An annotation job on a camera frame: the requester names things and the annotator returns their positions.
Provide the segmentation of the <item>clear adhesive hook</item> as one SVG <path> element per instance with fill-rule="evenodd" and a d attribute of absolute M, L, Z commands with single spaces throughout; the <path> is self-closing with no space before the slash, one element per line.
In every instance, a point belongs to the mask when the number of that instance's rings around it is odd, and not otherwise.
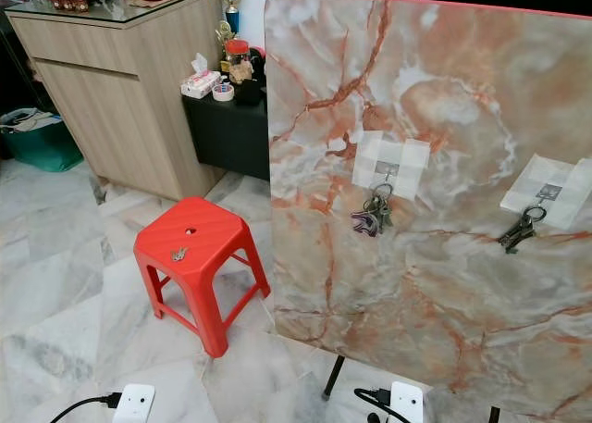
<path fill-rule="evenodd" d="M 548 202 L 554 202 L 563 190 L 560 185 L 554 185 L 554 183 L 545 183 L 540 190 L 536 192 L 536 205 L 542 206 Z"/>
<path fill-rule="evenodd" d="M 394 162 L 376 161 L 374 165 L 374 180 L 377 185 L 393 185 L 399 172 L 399 164 Z"/>

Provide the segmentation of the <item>green storage bin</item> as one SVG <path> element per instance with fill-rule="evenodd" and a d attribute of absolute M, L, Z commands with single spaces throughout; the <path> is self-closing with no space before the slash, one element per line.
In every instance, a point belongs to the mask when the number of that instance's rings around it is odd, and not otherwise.
<path fill-rule="evenodd" d="M 83 161 L 67 123 L 55 113 L 18 108 L 0 116 L 1 140 L 18 162 L 43 172 L 68 172 Z"/>

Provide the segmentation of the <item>light wooden cabinet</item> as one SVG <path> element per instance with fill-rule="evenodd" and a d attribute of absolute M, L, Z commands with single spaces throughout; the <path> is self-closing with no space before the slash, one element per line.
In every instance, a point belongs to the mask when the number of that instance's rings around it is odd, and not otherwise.
<path fill-rule="evenodd" d="M 173 200 L 216 185 L 180 86 L 196 56 L 220 52 L 220 0 L 114 0 L 86 12 L 35 0 L 5 16 L 94 173 Z"/>

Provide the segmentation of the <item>red plastic stool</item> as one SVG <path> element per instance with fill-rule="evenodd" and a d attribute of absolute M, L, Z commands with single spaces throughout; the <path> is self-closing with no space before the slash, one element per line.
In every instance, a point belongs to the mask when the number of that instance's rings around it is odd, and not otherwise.
<path fill-rule="evenodd" d="M 169 261 L 169 251 L 189 246 L 185 261 Z M 180 200 L 136 234 L 132 245 L 153 316 L 173 317 L 202 340 L 211 358 L 228 350 L 228 327 L 254 296 L 271 293 L 264 262 L 244 219 L 200 197 Z M 213 280 L 228 261 L 250 268 L 253 284 L 223 317 Z"/>

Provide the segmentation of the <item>white pink tissue box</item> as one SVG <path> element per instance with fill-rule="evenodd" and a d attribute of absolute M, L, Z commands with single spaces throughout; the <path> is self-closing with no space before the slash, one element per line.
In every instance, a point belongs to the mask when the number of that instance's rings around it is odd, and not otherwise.
<path fill-rule="evenodd" d="M 185 96 L 194 98 L 194 100 L 200 100 L 200 98 L 207 96 L 223 80 L 221 72 L 212 70 L 210 63 L 202 54 L 195 55 L 191 61 L 191 67 L 194 73 L 188 79 L 182 81 L 180 92 Z"/>

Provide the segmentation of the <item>black low console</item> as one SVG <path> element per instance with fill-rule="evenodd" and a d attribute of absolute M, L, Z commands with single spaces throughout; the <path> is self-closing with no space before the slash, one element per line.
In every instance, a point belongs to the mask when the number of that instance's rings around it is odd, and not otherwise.
<path fill-rule="evenodd" d="M 215 166 L 261 180 L 270 177 L 266 102 L 241 106 L 211 96 L 180 97 L 196 157 Z"/>

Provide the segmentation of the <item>black wallet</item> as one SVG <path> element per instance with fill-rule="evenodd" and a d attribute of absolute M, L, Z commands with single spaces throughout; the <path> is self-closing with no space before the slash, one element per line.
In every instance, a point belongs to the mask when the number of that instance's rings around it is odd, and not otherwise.
<path fill-rule="evenodd" d="M 259 80 L 244 80 L 234 84 L 233 101 L 237 106 L 258 106 L 265 101 L 265 85 Z"/>

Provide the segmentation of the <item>clear jar with red lid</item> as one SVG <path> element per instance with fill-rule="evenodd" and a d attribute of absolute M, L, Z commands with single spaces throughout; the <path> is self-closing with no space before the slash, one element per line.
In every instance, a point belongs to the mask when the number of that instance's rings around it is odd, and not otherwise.
<path fill-rule="evenodd" d="M 253 80 L 253 64 L 249 57 L 250 46 L 241 39 L 231 39 L 225 42 L 226 72 L 229 80 L 234 84 L 241 84 L 243 81 Z"/>

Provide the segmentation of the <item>small gold trophy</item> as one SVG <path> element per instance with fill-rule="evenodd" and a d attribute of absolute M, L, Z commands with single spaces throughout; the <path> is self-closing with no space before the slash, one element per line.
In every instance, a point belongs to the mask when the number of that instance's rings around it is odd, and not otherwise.
<path fill-rule="evenodd" d="M 226 50 L 226 43 L 228 41 L 233 41 L 234 37 L 236 37 L 236 33 L 233 32 L 231 25 L 228 24 L 227 21 L 221 20 L 218 22 L 218 27 L 216 27 L 216 35 L 218 35 L 218 41 L 221 45 L 221 55 L 223 55 L 223 59 L 228 62 L 231 59 L 231 55 Z"/>

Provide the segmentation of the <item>black plush with white face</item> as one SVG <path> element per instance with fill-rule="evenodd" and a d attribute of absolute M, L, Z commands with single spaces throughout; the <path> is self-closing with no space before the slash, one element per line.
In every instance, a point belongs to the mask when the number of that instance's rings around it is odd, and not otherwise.
<path fill-rule="evenodd" d="M 265 63 L 266 56 L 259 47 L 251 46 L 248 49 L 248 59 L 251 64 L 251 79 L 266 86 Z"/>

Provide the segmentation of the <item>key bunch with purple tag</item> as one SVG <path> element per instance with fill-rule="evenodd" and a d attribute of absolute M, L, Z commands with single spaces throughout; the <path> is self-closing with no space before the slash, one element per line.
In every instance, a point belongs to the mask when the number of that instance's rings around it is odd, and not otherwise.
<path fill-rule="evenodd" d="M 368 234 L 369 237 L 379 236 L 385 228 L 392 227 L 392 208 L 389 198 L 393 194 L 390 183 L 379 183 L 369 192 L 366 202 L 359 211 L 351 213 L 354 220 L 352 229 L 356 232 Z"/>

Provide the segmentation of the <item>white tape patch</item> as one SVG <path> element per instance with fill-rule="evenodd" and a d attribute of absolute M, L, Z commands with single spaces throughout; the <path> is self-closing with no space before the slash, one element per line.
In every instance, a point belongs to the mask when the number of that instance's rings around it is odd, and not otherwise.
<path fill-rule="evenodd" d="M 568 230 L 575 223 L 589 195 L 592 195 L 592 157 L 568 164 L 544 156 L 530 157 L 524 170 L 500 199 L 502 210 L 521 213 L 536 204 L 537 191 L 545 183 L 563 187 L 559 197 L 542 205 L 547 215 L 541 223 L 547 227 Z"/>
<path fill-rule="evenodd" d="M 405 139 L 394 141 L 383 131 L 363 131 L 358 139 L 358 149 L 352 161 L 351 182 L 356 186 L 373 189 L 376 161 L 399 164 L 399 172 L 393 183 L 396 197 L 413 202 L 417 197 L 420 178 L 427 168 L 430 144 L 426 141 Z"/>

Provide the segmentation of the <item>orange marble pattern board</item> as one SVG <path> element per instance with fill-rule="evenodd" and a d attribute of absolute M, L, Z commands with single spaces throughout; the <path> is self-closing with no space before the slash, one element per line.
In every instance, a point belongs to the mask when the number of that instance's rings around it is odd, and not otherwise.
<path fill-rule="evenodd" d="M 262 21 L 279 333 L 435 398 L 592 423 L 592 195 L 568 230 L 498 242 L 530 157 L 592 157 L 592 16 L 266 0 Z M 430 145 L 376 237 L 352 229 L 363 131 Z"/>

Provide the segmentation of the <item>dark brass key bunch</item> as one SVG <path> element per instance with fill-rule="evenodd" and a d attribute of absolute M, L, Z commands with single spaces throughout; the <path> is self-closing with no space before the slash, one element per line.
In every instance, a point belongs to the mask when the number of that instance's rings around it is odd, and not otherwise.
<path fill-rule="evenodd" d="M 544 220 L 547 215 L 547 210 L 541 205 L 532 205 L 522 211 L 516 223 L 508 231 L 499 236 L 498 242 L 502 245 L 504 254 L 514 255 L 519 253 L 517 245 L 521 241 L 528 240 L 536 236 L 536 224 L 538 221 Z"/>

